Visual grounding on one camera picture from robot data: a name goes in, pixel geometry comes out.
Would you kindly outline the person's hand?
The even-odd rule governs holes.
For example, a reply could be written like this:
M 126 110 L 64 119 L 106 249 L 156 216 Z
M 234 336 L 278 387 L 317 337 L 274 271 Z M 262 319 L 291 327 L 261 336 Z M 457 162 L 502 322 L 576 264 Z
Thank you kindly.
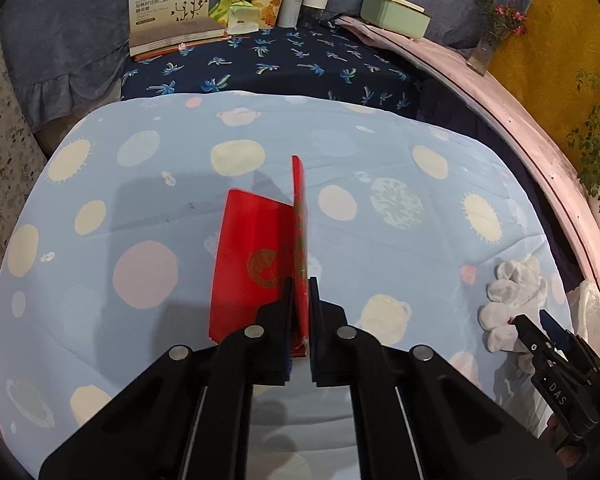
M 559 418 L 551 414 L 539 439 L 547 443 L 567 468 L 573 467 L 581 458 L 582 450 L 570 440 Z

